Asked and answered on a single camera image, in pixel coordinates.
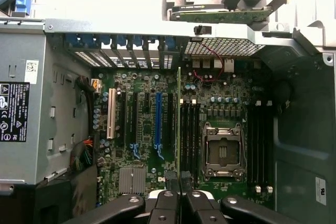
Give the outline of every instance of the barcode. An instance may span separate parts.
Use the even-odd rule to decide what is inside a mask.
[[[27,62],[26,72],[37,72],[37,64],[34,62]]]

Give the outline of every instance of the black label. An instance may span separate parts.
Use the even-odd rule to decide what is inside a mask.
[[[29,82],[0,82],[0,142],[27,141]]]

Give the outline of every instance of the cpu socket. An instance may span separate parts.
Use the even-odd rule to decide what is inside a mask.
[[[202,132],[202,162],[205,180],[211,177],[234,177],[241,181],[245,173],[243,129],[214,128],[205,123]]]

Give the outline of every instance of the motherboard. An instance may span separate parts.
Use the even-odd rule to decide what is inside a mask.
[[[93,73],[99,204],[147,197],[165,189],[167,171],[188,171],[193,188],[217,200],[240,195],[273,208],[269,72],[236,61],[219,74],[214,61],[200,62]]]

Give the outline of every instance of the red wire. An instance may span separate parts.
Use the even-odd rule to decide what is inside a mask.
[[[218,53],[216,53],[214,50],[212,50],[210,47],[208,47],[207,45],[205,45],[205,44],[203,44],[203,43],[201,43],[201,45],[202,45],[203,47],[205,47],[207,50],[209,50],[212,54],[216,55],[216,56],[219,58],[220,62],[222,63],[222,68],[221,68],[221,70],[220,70],[220,72],[219,72],[217,78],[215,78],[215,79],[211,79],[211,80],[203,80],[202,77],[200,77],[200,76],[196,73],[196,70],[194,70],[194,76],[195,76],[197,79],[199,79],[201,82],[213,82],[213,81],[216,81],[216,80],[219,79],[219,77],[221,76],[221,74],[224,72],[224,61],[223,61],[223,59],[221,58],[221,56],[220,56]]]

